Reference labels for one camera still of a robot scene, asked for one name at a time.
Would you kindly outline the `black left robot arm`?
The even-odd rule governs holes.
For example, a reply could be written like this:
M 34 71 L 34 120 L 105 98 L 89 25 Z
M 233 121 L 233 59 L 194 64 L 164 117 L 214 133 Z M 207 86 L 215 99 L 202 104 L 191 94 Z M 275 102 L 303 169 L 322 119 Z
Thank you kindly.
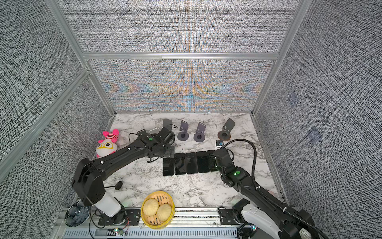
M 122 216 L 124 207 L 108 192 L 103 182 L 126 165 L 144 157 L 170 157 L 175 134 L 163 127 L 157 134 L 139 136 L 128 146 L 95 160 L 79 161 L 72 180 L 72 187 L 85 206 L 94 206 L 108 217 Z

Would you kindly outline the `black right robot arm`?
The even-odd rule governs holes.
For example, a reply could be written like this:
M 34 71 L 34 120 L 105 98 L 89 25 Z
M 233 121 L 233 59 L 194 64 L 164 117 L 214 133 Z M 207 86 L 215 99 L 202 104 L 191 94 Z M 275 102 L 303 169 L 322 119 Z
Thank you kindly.
M 244 222 L 260 228 L 273 239 L 319 238 L 308 212 L 298 211 L 274 197 L 247 171 L 234 165 L 227 149 L 218 149 L 213 154 L 222 181 L 245 196 L 234 205 Z

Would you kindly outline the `white folding phone stand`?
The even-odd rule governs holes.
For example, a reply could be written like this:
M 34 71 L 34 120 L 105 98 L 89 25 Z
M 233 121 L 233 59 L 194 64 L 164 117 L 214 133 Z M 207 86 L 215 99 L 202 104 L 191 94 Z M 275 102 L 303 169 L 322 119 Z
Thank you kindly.
M 160 129 L 158 127 L 149 131 L 150 134 L 158 134 L 159 132 L 160 132 Z

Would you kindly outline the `brown right phone stand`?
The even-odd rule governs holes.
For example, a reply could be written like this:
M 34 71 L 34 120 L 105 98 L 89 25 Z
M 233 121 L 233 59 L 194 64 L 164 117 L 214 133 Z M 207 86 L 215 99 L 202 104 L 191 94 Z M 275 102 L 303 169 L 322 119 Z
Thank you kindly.
M 218 133 L 218 139 L 222 141 L 229 141 L 231 139 L 231 132 L 235 125 L 235 122 L 229 118 L 222 127 L 222 130 Z

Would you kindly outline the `purple round phone stand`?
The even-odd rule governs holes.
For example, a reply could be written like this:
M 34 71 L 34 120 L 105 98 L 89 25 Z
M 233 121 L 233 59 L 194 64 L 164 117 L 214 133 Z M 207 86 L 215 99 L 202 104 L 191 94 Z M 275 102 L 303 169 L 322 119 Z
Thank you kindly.
M 180 141 L 187 141 L 189 139 L 189 133 L 188 133 L 189 124 L 182 120 L 180 125 L 180 132 L 178 133 L 178 140 Z

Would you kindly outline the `black round phone stand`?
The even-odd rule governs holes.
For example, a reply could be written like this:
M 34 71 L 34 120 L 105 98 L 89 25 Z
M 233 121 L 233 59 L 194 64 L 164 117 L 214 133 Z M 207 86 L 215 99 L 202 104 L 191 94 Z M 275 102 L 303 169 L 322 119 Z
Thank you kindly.
M 146 138 L 148 136 L 148 132 L 145 129 L 138 131 L 137 133 L 138 139 Z

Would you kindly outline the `brown round phone stand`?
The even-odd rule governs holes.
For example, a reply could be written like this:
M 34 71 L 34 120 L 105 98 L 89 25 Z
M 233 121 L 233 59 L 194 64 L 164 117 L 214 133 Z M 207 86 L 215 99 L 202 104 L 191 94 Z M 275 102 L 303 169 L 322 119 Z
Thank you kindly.
M 168 129 L 169 131 L 172 131 L 173 122 L 170 119 L 163 119 L 163 128 Z

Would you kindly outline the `left steamed bun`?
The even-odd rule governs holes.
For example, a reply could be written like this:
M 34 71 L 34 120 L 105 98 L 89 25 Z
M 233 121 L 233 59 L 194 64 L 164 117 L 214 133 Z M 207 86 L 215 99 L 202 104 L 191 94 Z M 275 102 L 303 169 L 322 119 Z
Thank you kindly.
M 142 210 L 145 216 L 152 217 L 156 215 L 158 208 L 159 202 L 150 198 L 143 204 Z

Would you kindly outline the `steamed bun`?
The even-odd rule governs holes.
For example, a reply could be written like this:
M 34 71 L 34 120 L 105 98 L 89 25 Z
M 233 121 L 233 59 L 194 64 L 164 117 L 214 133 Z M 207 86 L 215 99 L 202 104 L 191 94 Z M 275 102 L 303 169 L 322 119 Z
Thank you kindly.
M 169 204 L 163 204 L 161 205 L 158 210 L 157 210 L 157 214 L 156 214 L 156 217 L 158 219 L 158 221 L 160 222 L 166 222 L 171 214 L 172 214 L 172 206 L 169 205 Z
M 158 208 L 159 202 L 150 198 L 143 204 L 142 210 L 145 216 L 152 217 L 156 215 Z

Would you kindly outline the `black spoon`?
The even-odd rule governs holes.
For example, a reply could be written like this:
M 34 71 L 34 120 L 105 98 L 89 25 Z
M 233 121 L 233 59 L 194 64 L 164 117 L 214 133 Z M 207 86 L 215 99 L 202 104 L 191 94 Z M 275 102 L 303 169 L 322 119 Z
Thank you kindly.
M 114 186 L 105 186 L 104 189 L 111 189 L 113 188 L 114 190 L 118 191 L 121 189 L 123 185 L 123 182 L 122 181 L 118 181 Z

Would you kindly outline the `pink white plush toy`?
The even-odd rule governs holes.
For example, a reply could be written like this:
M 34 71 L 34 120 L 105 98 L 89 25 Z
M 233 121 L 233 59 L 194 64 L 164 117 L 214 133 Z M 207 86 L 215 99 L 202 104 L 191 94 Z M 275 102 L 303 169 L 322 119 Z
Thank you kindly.
M 96 147 L 96 158 L 101 158 L 113 154 L 117 151 L 117 141 L 119 138 L 119 130 L 114 129 L 112 132 L 104 131 L 102 133 L 104 139 L 98 141 Z

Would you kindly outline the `yellow bamboo steamer basket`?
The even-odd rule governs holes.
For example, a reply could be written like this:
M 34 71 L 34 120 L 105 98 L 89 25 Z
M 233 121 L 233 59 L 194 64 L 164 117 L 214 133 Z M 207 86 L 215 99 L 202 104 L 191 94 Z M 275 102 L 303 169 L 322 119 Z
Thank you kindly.
M 172 206 L 172 208 L 173 208 L 172 214 L 166 222 L 158 221 L 156 215 L 152 216 L 152 217 L 148 217 L 148 216 L 144 215 L 143 210 L 142 210 L 143 204 L 150 198 L 156 199 L 159 202 L 159 206 L 161 206 L 163 204 L 169 204 Z M 142 218 L 144 224 L 146 226 L 148 226 L 149 228 L 154 229 L 154 230 L 160 230 L 160 229 L 167 227 L 171 223 L 171 221 L 173 220 L 174 214 L 175 214 L 175 203 L 173 201 L 173 198 L 167 192 L 164 192 L 164 191 L 156 191 L 154 193 L 151 193 L 150 195 L 148 195 L 146 197 L 146 199 L 143 201 L 142 206 L 141 206 L 141 218 Z

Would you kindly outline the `right steamed bun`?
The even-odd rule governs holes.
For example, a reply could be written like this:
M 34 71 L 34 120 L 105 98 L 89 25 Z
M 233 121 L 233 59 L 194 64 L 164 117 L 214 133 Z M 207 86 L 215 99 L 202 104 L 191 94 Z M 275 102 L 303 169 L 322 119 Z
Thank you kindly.
M 166 222 L 171 214 L 172 214 L 172 206 L 169 205 L 169 204 L 163 204 L 161 205 L 158 210 L 157 210 L 157 214 L 156 214 L 156 217 L 158 219 L 158 221 L 160 222 Z

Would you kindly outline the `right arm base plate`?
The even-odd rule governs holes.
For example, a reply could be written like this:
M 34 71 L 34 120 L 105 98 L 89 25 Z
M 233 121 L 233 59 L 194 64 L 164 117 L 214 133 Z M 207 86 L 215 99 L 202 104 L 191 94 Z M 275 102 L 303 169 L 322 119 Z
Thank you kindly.
M 232 208 L 221 207 L 218 209 L 220 224 L 225 226 L 240 225 L 234 218 Z

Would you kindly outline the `aluminium front rail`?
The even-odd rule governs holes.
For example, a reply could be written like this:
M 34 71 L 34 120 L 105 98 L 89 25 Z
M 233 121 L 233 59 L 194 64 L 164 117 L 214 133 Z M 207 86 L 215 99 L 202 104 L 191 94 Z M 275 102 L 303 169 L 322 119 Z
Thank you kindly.
M 254 239 L 269 239 L 271 236 L 260 228 L 247 224 L 225 226 L 220 224 L 215 207 L 177 208 L 171 223 L 160 230 L 146 226 L 140 218 L 137 226 L 99 226 L 98 215 L 90 216 L 77 227 L 66 226 L 63 210 L 56 223 L 51 239 L 236 239 L 238 233 L 247 233 Z

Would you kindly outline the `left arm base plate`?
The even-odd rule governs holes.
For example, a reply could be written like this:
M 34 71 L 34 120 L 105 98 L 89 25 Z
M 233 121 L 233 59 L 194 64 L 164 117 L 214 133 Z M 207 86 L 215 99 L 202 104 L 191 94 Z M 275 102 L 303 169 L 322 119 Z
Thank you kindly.
M 98 220 L 99 226 L 137 226 L 141 218 L 140 209 L 136 208 L 124 208 L 113 217 L 107 216 L 102 213 Z

